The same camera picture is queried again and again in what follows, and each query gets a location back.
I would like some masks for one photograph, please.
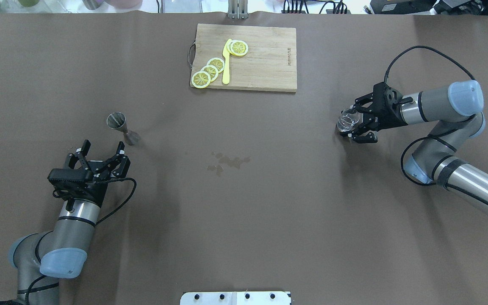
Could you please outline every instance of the metal bracket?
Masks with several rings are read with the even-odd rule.
[[[229,19],[248,19],[248,0],[229,0]]]

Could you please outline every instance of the blue joint cap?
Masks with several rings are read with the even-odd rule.
[[[13,266],[14,268],[18,269],[18,267],[14,263],[14,253],[16,253],[16,249],[18,249],[18,246],[20,245],[20,243],[22,241],[24,241],[24,239],[26,239],[27,237],[30,237],[32,235],[35,235],[35,234],[37,234],[37,233],[33,233],[33,234],[26,235],[24,237],[21,237],[19,239],[16,239],[16,241],[14,243],[12,243],[10,249],[8,250],[8,254],[7,254],[7,259],[8,259],[8,262],[11,264],[11,266]]]
[[[483,131],[485,130],[485,125],[486,125],[486,121],[485,121],[485,116],[483,116],[483,122],[482,122],[482,126],[480,127],[480,129],[474,133],[473,135],[471,135],[469,137],[469,139],[474,139],[475,137],[477,137],[478,135],[481,135],[483,133]]]
[[[452,83],[447,89],[447,98],[453,109],[461,116],[471,116],[483,110],[483,92],[477,81]]]
[[[423,170],[419,167],[417,162],[415,162],[413,156],[411,156],[410,159],[408,159],[408,161],[404,164],[404,171],[408,175],[419,180],[421,183],[432,182],[432,179],[429,178],[427,174],[425,174]]]
[[[40,272],[56,278],[75,278],[82,271],[87,253],[79,248],[60,248],[46,253],[41,259]]]

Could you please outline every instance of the white plate with holes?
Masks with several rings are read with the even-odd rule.
[[[184,293],[180,305],[291,305],[289,291]]]

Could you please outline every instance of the silver cup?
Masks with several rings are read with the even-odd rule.
[[[113,112],[107,117],[107,125],[112,129],[124,133],[124,141],[127,145],[135,145],[141,139],[137,133],[128,129],[128,123],[122,112]]]

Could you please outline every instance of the table surface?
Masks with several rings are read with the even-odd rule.
[[[295,305],[488,304],[488,216],[402,176],[399,157],[433,123],[358,145],[335,133],[340,110],[415,44],[436,47],[480,81],[488,119],[488,17],[283,16],[238,25],[295,27],[298,92],[189,87],[197,23],[226,14],[0,15],[0,300],[16,293],[6,251],[51,230],[62,202],[48,172],[84,139],[114,153],[121,111],[138,188],[99,225],[61,303],[178,304],[184,291],[286,290]],[[414,50],[391,85],[418,92],[465,80]],[[221,153],[249,157],[207,170]],[[488,172],[488,124],[457,155]],[[130,185],[111,186],[101,214]]]

